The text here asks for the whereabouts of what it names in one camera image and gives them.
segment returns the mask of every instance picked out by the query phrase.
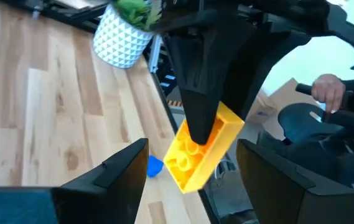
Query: green leaves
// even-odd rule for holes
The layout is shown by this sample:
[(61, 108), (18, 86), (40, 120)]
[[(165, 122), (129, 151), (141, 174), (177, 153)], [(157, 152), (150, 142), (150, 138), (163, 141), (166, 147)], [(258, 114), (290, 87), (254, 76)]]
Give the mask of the green leaves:
[(117, 0), (113, 7), (119, 15), (132, 26), (149, 32), (150, 25), (156, 23), (161, 17), (161, 1), (155, 0), (146, 4), (144, 0)]

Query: white wall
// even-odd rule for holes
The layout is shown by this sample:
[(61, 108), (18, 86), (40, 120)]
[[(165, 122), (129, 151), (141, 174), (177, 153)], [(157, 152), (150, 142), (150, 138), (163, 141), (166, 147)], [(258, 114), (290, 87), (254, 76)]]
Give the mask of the white wall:
[[(348, 21), (354, 23), (354, 0), (344, 6)], [(354, 48), (336, 37), (313, 38), (307, 45), (298, 47), (271, 70), (263, 90), (272, 94), (294, 77), (299, 83), (311, 85), (321, 74), (333, 73), (342, 80), (354, 79)]]

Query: yellow lego brick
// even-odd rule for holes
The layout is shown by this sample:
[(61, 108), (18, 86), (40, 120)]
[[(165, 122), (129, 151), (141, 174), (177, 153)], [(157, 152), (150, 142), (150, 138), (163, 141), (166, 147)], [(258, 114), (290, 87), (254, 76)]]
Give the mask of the yellow lego brick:
[(182, 193), (203, 188), (244, 124), (220, 103), (210, 137), (202, 146), (191, 140), (186, 119), (182, 122), (163, 160)]

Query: blue lego piece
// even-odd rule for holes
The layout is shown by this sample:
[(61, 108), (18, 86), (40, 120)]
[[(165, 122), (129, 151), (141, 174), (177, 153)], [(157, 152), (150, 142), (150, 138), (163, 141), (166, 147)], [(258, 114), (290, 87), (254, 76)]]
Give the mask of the blue lego piece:
[(146, 175), (148, 177), (155, 177), (163, 169), (163, 165), (164, 164), (161, 160), (152, 155), (149, 155), (149, 159), (147, 160)]

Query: geometric patterned pot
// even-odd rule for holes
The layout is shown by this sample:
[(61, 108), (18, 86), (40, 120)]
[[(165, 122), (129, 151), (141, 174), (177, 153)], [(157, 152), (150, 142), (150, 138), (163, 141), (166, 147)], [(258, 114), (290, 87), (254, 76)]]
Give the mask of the geometric patterned pot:
[(105, 62), (119, 68), (132, 67), (153, 34), (133, 27), (108, 5), (95, 32), (94, 52)]

